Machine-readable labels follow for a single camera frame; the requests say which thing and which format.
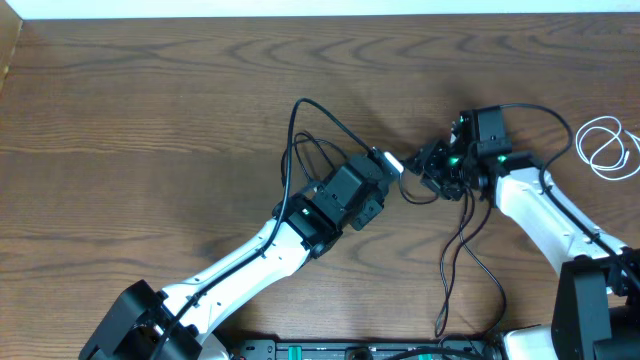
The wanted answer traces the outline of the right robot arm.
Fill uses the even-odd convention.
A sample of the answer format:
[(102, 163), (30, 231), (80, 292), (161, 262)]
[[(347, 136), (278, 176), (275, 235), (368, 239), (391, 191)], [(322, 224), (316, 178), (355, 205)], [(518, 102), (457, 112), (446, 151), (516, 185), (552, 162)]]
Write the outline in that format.
[(403, 162), (441, 199), (481, 192), (523, 229), (559, 276), (551, 323), (498, 335), (495, 356), (638, 358), (638, 250), (579, 210), (555, 185), (546, 162), (513, 151), (506, 108), (461, 112), (449, 141), (427, 144)]

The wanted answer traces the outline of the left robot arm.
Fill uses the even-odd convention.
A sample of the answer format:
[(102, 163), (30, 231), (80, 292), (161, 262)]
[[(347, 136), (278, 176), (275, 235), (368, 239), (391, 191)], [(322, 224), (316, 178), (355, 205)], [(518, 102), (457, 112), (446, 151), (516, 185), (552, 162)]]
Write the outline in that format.
[(325, 254), (345, 226), (361, 230), (384, 208), (404, 168), (390, 153), (352, 157), (313, 197), (298, 192), (245, 244), (200, 273), (155, 291), (144, 280), (115, 300), (81, 349), (82, 359), (227, 359), (213, 336), (269, 285)]

